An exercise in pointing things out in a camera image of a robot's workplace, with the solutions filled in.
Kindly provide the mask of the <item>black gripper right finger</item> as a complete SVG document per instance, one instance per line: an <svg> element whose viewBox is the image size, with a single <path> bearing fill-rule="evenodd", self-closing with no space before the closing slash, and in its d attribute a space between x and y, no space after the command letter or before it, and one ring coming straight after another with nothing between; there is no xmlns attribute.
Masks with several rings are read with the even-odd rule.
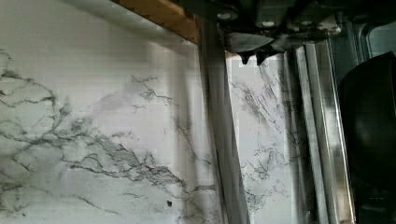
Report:
<svg viewBox="0 0 396 224"><path fill-rule="evenodd" d="M292 27L286 33L282 32L277 35L268 44L255 49L257 65L261 65L268 57L278 53L297 49L304 44L314 44L341 33L341 13L332 14L319 24L308 24L304 21L300 27Z"/></svg>

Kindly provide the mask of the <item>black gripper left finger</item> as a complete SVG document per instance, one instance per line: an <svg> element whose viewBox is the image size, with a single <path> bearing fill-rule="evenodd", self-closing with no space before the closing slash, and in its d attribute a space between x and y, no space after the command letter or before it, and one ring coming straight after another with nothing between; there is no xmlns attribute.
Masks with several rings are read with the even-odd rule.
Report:
<svg viewBox="0 0 396 224"><path fill-rule="evenodd" d="M219 40L226 51L237 54L246 65L252 56L258 60L257 65L275 54L274 48L270 45L273 38L263 35L239 33L218 26Z"/></svg>

